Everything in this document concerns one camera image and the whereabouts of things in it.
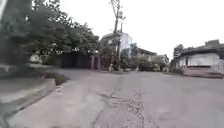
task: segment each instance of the sidewalk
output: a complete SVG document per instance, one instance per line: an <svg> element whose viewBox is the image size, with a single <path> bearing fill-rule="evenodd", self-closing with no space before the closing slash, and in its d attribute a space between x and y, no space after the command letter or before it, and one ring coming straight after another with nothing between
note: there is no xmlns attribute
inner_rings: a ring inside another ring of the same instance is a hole
<svg viewBox="0 0 224 128"><path fill-rule="evenodd" d="M7 126L9 117L37 102L55 88L53 79L0 80L0 127Z"/></svg>

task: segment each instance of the utility pole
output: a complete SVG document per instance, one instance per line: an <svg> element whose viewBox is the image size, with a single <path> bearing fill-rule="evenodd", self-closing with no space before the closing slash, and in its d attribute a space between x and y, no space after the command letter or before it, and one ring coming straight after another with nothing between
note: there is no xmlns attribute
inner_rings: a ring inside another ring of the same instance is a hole
<svg viewBox="0 0 224 128"><path fill-rule="evenodd" d="M114 25L114 42L117 44L117 52L116 52L116 62L117 62L117 69L120 70L120 40L117 40L117 35L118 35L118 21L119 18L122 18L122 12L120 11L120 0L111 0L111 5L114 11L114 15L115 15L115 25Z"/></svg>
<svg viewBox="0 0 224 128"><path fill-rule="evenodd" d="M2 19L6 4L7 4L7 0L0 1L0 20Z"/></svg>

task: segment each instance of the tree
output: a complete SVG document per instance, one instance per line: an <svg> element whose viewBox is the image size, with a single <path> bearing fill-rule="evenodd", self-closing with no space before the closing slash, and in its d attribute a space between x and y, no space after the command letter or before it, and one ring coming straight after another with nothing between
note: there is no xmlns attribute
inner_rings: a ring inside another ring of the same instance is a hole
<svg viewBox="0 0 224 128"><path fill-rule="evenodd" d="M174 52L173 52L173 58L176 58L177 56L179 56L184 50L184 46L183 44L179 44L174 48Z"/></svg>
<svg viewBox="0 0 224 128"><path fill-rule="evenodd" d="M131 56L136 57L138 55L138 46L136 43L130 44Z"/></svg>
<svg viewBox="0 0 224 128"><path fill-rule="evenodd" d="M0 61L8 64L24 64L37 51L58 55L74 50L91 53L98 48L99 37L87 24L73 22L61 11L59 0L33 0L33 6L31 0L10 0L1 26Z"/></svg>
<svg viewBox="0 0 224 128"><path fill-rule="evenodd" d="M149 61L147 57L139 58L139 70L140 71L154 71L156 65Z"/></svg>
<svg viewBox="0 0 224 128"><path fill-rule="evenodd" d="M103 67L109 67L115 61L116 48L114 45L100 44L99 60Z"/></svg>
<svg viewBox="0 0 224 128"><path fill-rule="evenodd" d="M161 56L154 56L152 62L158 66L160 71L162 71L167 66Z"/></svg>
<svg viewBox="0 0 224 128"><path fill-rule="evenodd" d="M122 69L126 69L126 68L131 68L131 49L130 48L126 48L123 49L121 51L121 57L120 57L120 61L121 61L121 68Z"/></svg>

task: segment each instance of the street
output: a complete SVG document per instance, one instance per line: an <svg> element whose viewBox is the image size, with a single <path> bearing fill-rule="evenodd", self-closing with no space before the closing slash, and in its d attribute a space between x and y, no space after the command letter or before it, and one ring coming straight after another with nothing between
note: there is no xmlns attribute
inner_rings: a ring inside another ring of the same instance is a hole
<svg viewBox="0 0 224 128"><path fill-rule="evenodd" d="M10 119L28 128L223 128L224 80L61 70L61 88Z"/></svg>

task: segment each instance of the building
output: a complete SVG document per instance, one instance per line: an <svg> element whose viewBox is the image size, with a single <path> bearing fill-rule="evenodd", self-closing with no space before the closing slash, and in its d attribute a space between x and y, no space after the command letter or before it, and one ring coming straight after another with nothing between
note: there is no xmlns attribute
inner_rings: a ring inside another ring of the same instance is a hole
<svg viewBox="0 0 224 128"><path fill-rule="evenodd" d="M120 41L120 50L130 48L130 44L133 43L131 36L123 32L117 35L115 35L114 33L106 34L105 36L102 37L100 42L104 44L108 44L108 45L116 45L116 44L113 44L114 39Z"/></svg>
<svg viewBox="0 0 224 128"><path fill-rule="evenodd" d="M153 56L156 56L157 54L142 48L138 48L138 57L147 57L149 61L153 59Z"/></svg>
<svg viewBox="0 0 224 128"><path fill-rule="evenodd" d="M204 46L185 50L175 58L175 67L191 76L224 74L224 44L212 40Z"/></svg>

